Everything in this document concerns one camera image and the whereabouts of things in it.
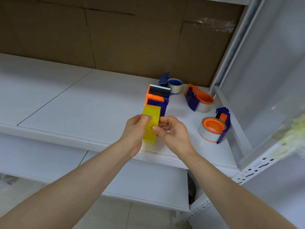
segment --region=right hand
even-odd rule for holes
[[[178,157],[195,151],[186,126],[173,116],[160,117],[158,126],[153,126],[152,130]]]

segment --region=human hand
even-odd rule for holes
[[[158,126],[153,126],[152,130],[178,157],[195,151],[186,126],[173,116],[160,117]]]
[[[146,131],[146,125],[151,119],[152,116],[136,115],[127,121],[119,141],[122,142],[124,148],[131,153],[132,157],[140,151],[142,139]]]

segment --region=yellow plastic wrap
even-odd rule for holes
[[[158,125],[159,117],[160,117],[160,111],[161,111],[160,106],[154,106],[154,105],[147,104],[144,107],[143,114],[152,116],[152,119],[147,123],[146,132],[145,132],[145,135],[143,137],[143,140],[148,141],[148,142],[152,142],[152,143],[155,142],[156,133],[152,130],[152,127],[154,125]]]

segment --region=lower shelf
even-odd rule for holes
[[[97,152],[0,133],[0,173],[51,183]],[[130,160],[103,195],[189,212],[187,170]]]

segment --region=forearm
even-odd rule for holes
[[[231,229],[293,228],[277,211],[232,181],[214,165],[191,152],[180,158]]]
[[[8,212],[0,228],[72,228],[130,158],[121,142],[112,144]]]

